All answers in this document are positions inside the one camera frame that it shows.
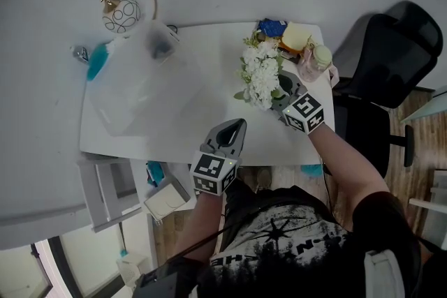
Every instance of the clear plastic bin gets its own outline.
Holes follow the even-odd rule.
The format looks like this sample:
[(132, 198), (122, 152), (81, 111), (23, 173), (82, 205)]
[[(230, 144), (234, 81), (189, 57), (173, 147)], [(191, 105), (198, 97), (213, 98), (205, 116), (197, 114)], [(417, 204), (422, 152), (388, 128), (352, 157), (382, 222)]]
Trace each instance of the clear plastic bin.
[(159, 134), (201, 90), (200, 68), (176, 33), (152, 20), (125, 40), (89, 84), (109, 134)]

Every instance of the person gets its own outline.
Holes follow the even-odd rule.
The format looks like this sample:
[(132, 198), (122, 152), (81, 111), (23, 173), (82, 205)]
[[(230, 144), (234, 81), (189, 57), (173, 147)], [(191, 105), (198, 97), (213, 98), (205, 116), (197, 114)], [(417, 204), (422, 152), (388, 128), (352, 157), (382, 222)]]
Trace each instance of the person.
[[(177, 291), (199, 297), (365, 297), (365, 254), (390, 250), (405, 297), (420, 280), (420, 246), (402, 205), (374, 166), (325, 124), (309, 135), (352, 209), (348, 232), (297, 186), (254, 193), (235, 180), (226, 191), (221, 250), (210, 241), (159, 268), (177, 272)], [(219, 230), (222, 197), (201, 193), (175, 253)]]

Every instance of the glass jar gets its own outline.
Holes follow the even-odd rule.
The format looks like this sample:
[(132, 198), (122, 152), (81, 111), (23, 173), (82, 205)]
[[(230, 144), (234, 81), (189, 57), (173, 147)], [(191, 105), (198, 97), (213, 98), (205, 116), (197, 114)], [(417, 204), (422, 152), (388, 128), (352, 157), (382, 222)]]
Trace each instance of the glass jar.
[(298, 62), (298, 75), (305, 82), (315, 81), (332, 63), (332, 53), (324, 45), (309, 44)]

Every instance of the green lid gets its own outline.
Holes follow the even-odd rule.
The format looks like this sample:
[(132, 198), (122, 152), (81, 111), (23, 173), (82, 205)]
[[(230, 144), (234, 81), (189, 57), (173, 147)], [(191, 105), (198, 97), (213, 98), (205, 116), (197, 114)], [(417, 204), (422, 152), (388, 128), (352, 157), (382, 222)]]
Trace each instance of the green lid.
[(325, 45), (314, 48), (314, 58), (321, 67), (327, 67), (332, 62), (332, 52)]

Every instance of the black and white cube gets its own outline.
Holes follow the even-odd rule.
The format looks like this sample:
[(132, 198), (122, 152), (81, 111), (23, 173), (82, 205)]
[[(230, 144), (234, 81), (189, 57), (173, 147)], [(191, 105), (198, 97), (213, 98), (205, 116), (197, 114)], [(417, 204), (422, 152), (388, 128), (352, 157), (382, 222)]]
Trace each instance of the black and white cube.
[(222, 195), (236, 178), (237, 161), (197, 151), (189, 171), (196, 190)]
[(323, 106), (314, 96), (306, 92), (283, 111), (286, 123), (306, 134), (324, 123)]

